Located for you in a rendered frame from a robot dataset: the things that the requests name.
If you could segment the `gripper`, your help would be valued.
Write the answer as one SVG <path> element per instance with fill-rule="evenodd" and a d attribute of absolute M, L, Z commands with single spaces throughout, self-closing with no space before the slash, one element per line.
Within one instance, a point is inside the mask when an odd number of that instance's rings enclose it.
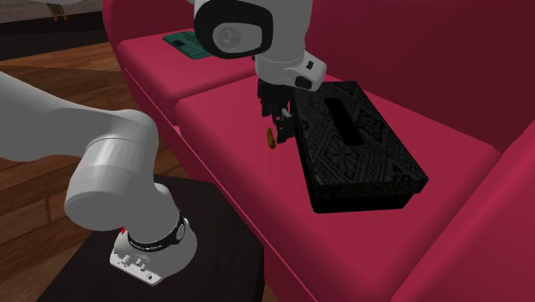
<path fill-rule="evenodd" d="M 288 103 L 293 96 L 293 88 L 286 85 L 274 85 L 258 79 L 257 97 L 261 102 L 261 115 L 267 117 L 271 114 L 271 106 L 280 109 L 280 114 L 274 117 L 277 129 L 277 143 L 281 144 L 294 137 L 297 117 L 289 113 Z"/>

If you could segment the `black patterned tissue box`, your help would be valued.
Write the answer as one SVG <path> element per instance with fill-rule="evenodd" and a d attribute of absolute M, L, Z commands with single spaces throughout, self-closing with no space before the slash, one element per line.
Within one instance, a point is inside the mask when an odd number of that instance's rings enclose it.
<path fill-rule="evenodd" d="M 298 90 L 296 143 L 318 214 L 403 208 L 429 178 L 361 87 Z"/>

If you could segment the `red sofa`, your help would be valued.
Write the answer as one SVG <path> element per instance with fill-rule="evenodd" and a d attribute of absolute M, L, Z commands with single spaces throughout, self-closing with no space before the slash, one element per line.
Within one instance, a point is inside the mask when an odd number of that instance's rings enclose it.
<path fill-rule="evenodd" d="M 309 52 L 355 81 L 428 183 L 401 209 L 318 214 L 270 148 L 250 59 L 164 36 L 187 0 L 102 0 L 135 100 L 260 237 L 280 302 L 535 302 L 535 0 L 313 0 Z"/>

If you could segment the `green flat book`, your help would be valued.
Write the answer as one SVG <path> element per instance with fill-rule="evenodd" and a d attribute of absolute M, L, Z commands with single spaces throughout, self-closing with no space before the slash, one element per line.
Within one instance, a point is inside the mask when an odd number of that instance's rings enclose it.
<path fill-rule="evenodd" d="M 201 46 L 193 31 L 168 34 L 163 36 L 162 39 L 190 59 L 201 59 L 212 56 L 210 52 Z"/>

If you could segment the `dark robot stand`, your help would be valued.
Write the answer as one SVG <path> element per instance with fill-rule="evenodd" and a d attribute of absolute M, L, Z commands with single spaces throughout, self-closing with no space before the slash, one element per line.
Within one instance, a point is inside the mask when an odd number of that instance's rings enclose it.
<path fill-rule="evenodd" d="M 36 302 L 261 302 L 263 247 L 208 182 L 155 176 L 197 238 L 192 261 L 150 286 L 109 261 L 116 231 L 92 233 Z"/>

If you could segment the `pale furniture with wooden legs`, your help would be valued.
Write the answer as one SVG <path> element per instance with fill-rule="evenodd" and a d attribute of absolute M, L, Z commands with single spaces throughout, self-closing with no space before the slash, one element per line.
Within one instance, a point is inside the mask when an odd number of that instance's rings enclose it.
<path fill-rule="evenodd" d="M 102 10 L 102 0 L 0 0 L 0 23 L 26 21 Z"/>

